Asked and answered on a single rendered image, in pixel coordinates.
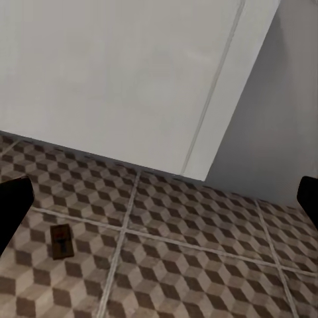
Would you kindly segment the mousetrap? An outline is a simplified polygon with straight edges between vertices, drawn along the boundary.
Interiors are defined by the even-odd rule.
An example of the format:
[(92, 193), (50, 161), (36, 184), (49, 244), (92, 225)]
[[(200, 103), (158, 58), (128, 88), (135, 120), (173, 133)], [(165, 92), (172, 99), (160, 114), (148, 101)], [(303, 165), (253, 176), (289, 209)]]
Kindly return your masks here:
[(69, 224), (51, 226), (50, 236), (52, 236), (53, 260), (74, 257)]

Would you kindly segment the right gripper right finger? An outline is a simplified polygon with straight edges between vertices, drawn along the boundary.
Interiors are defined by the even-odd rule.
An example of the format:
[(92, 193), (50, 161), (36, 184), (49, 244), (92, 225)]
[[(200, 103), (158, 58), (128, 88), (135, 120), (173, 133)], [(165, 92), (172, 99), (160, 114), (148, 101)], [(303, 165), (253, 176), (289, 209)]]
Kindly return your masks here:
[(297, 200), (307, 213), (311, 221), (318, 230), (318, 179), (303, 176), (298, 192)]

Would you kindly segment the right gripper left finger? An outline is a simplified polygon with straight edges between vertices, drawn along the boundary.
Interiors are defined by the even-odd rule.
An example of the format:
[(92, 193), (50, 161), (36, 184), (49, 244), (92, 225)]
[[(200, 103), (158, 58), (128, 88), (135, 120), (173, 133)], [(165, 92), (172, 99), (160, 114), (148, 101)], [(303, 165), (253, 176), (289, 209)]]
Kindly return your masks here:
[(0, 256), (34, 203), (28, 176), (0, 184)]

